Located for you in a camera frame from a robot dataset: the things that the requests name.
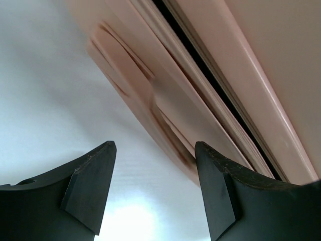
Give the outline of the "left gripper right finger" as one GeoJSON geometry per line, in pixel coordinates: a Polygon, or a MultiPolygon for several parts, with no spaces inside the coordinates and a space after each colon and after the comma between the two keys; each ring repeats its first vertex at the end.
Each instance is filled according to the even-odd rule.
{"type": "Polygon", "coordinates": [[[196,164],[211,240],[320,240],[320,182],[256,173],[204,142],[196,164]]]}

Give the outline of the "pink hard-shell suitcase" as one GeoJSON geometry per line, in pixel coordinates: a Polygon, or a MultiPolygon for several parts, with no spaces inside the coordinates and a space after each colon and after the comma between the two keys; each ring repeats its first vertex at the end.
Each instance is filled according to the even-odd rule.
{"type": "Polygon", "coordinates": [[[320,179],[226,1],[67,1],[88,53],[169,159],[199,183],[195,144],[264,176],[320,179]]]}

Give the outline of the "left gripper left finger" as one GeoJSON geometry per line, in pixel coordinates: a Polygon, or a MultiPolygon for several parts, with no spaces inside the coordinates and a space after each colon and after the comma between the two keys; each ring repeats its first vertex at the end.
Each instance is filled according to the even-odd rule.
{"type": "Polygon", "coordinates": [[[1,186],[1,240],[94,240],[116,159],[107,141],[16,185],[1,186]]]}

